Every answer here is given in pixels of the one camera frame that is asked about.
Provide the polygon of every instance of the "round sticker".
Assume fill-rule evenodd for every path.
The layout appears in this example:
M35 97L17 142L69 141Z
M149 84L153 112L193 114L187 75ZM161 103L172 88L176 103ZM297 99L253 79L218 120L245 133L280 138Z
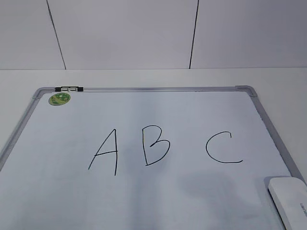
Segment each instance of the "round sticker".
M49 104L55 105L55 106L63 105L69 102L70 99L71 99L71 96L68 93L60 92L60 93L54 94L53 96L49 98Z

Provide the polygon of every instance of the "white wall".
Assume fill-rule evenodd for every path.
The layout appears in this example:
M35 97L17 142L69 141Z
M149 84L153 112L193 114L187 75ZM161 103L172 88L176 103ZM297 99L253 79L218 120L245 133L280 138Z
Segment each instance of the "white wall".
M0 69L64 69L46 1L0 1Z
M67 69L189 68L197 0L48 0ZM192 68L306 67L306 0L199 0ZM63 69L46 0L0 2L0 69Z

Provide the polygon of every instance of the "white table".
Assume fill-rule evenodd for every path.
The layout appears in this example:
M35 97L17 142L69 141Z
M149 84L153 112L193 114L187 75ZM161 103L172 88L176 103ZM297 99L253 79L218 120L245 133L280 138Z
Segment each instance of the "white table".
M0 148L35 90L47 86L196 87L250 85L307 180L307 68L1 70Z

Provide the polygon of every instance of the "whiteboard surface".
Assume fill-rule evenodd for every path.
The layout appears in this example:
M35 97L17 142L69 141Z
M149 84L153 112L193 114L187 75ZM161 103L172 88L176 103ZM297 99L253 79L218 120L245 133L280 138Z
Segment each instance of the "whiteboard surface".
M244 92L45 94L0 172L1 229L283 229L263 179L290 175ZM170 141L166 156L166 142ZM117 130L114 153L98 148ZM209 153L222 161L209 157ZM114 150L114 135L101 153Z

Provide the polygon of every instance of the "whiteboard eraser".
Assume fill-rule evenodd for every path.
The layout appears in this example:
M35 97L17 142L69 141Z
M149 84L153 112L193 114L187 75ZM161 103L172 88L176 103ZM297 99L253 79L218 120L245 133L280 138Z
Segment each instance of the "whiteboard eraser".
M307 229L307 186L295 177L270 179L269 192L287 230Z

